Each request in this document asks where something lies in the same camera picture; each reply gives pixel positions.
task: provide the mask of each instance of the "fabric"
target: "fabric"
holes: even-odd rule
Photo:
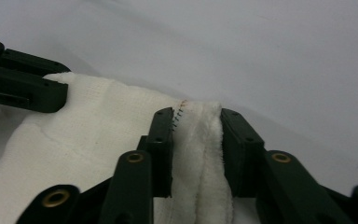
[[[135,150],[156,111],[172,106],[172,197],[155,199],[155,223],[231,223],[224,178],[220,104],[174,99],[112,79],[73,73],[47,78],[69,84],[64,108],[30,113],[0,160],[0,224],[14,223],[42,190],[71,184],[85,191]]]

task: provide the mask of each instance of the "brass screw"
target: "brass screw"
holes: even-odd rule
[[[127,161],[131,163],[140,162],[144,159],[144,155],[140,153],[132,153],[127,156]]]
[[[274,159],[275,161],[278,161],[278,162],[283,162],[283,163],[287,163],[292,160],[292,159],[290,159],[290,157],[288,157],[287,155],[285,155],[283,153],[272,154],[272,159]]]
[[[57,189],[46,195],[42,201],[45,207],[56,207],[69,199],[70,193],[66,189]]]

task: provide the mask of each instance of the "white cloth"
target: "white cloth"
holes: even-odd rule
[[[72,184],[84,191],[110,177],[117,158],[148,133],[154,113],[169,106],[176,116],[172,198],[155,199],[155,223],[231,223],[220,104],[178,100],[100,77],[48,78],[69,84],[68,100],[57,113],[29,114],[8,141],[0,160],[0,224],[14,223],[46,188]]]

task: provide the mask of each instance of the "gray surface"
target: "gray surface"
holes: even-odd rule
[[[358,1],[0,1],[0,41],[77,73],[220,101],[327,187],[358,184]],[[0,155],[19,113],[0,110]],[[252,204],[236,200],[235,223],[257,223]]]

